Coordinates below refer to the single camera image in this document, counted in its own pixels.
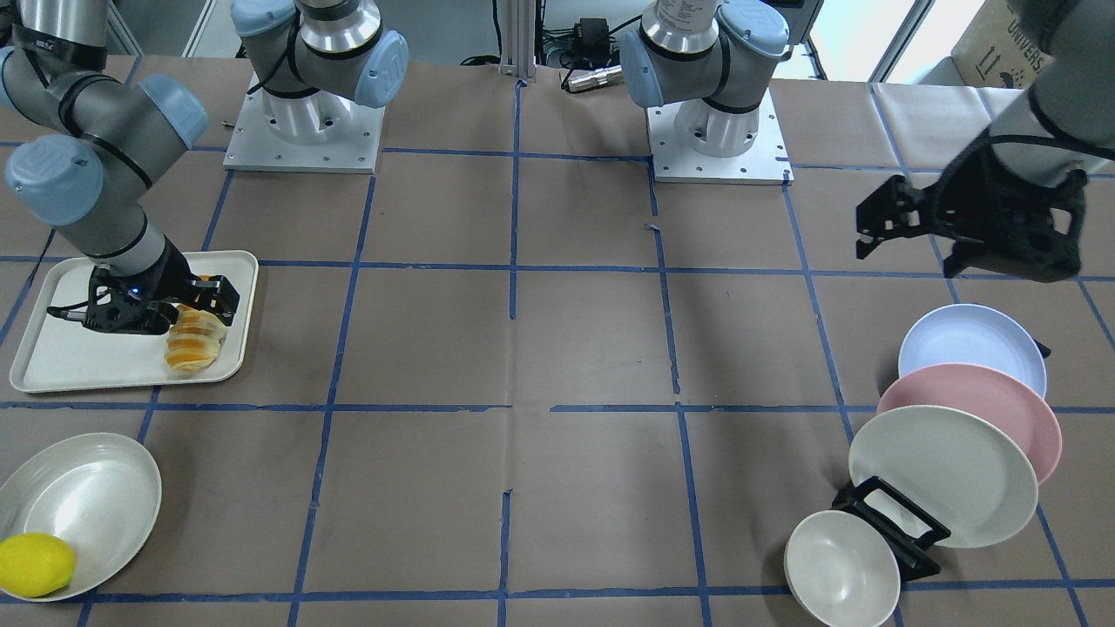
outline yellow lemon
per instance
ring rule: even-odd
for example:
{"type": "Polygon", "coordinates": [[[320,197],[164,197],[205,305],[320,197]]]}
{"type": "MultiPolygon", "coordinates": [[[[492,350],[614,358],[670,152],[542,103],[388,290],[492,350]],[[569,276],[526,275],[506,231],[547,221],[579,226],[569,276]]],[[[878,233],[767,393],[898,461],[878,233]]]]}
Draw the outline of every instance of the yellow lemon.
{"type": "Polygon", "coordinates": [[[49,595],[74,578],[77,556],[47,533],[20,533],[0,542],[0,588],[20,597],[49,595]]]}

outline bread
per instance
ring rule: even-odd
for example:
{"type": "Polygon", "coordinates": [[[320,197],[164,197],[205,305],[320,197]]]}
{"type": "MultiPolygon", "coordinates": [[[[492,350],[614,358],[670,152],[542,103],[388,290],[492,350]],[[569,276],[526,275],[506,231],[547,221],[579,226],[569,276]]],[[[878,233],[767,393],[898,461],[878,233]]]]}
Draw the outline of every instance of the bread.
{"type": "Polygon", "coordinates": [[[221,354],[225,332],[216,316],[180,305],[178,321],[166,339],[166,365],[183,373],[205,368],[221,354]]]}

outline white tray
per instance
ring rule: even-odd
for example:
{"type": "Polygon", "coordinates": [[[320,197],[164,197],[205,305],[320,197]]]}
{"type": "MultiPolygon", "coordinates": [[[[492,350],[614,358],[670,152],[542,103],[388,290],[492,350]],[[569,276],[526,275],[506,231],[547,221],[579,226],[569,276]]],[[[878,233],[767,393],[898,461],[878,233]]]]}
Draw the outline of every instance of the white tray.
{"type": "Polygon", "coordinates": [[[242,250],[187,252],[185,257],[195,274],[223,274],[240,292],[236,318],[221,355],[207,368],[196,373],[171,370],[163,360],[166,335],[98,334],[79,322],[48,316],[48,306],[72,305],[87,298],[93,262],[78,258],[67,259],[47,272],[11,366],[12,387],[39,393],[177,385],[219,382],[235,374],[244,363],[259,261],[242,250]]]}

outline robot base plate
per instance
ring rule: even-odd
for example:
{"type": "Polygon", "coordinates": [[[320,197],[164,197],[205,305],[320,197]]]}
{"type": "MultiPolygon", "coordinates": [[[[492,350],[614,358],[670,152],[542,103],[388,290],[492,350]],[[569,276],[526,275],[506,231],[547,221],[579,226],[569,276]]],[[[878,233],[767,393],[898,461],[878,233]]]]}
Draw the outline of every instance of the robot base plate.
{"type": "Polygon", "coordinates": [[[708,156],[687,146],[677,136],[673,118],[683,103],[647,109],[655,180],[663,183],[733,183],[780,185],[794,181],[782,127],[770,91],[759,105],[759,129],[754,145],[736,157],[708,156]]]}
{"type": "Polygon", "coordinates": [[[327,131],[318,144],[290,142],[269,128],[262,91],[244,96],[224,155],[227,170],[375,174],[384,109],[352,105],[351,117],[327,131]]]}

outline stacked plates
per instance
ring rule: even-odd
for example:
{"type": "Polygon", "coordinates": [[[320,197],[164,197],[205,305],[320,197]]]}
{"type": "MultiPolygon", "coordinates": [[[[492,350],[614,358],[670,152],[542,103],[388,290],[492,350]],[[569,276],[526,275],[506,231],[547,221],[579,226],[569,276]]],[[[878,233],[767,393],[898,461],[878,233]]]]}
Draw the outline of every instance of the stacked plates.
{"type": "Polygon", "coordinates": [[[881,625],[902,578],[939,571],[928,558],[932,569],[896,561],[894,538],[918,553],[934,541],[980,548],[1014,537],[1060,460],[1041,353],[1005,314],[979,305],[927,314],[902,343],[899,375],[849,453],[854,485],[880,478],[899,498],[869,490],[849,508],[842,492],[845,511],[805,519],[786,544],[791,590],[826,625],[881,625]]]}

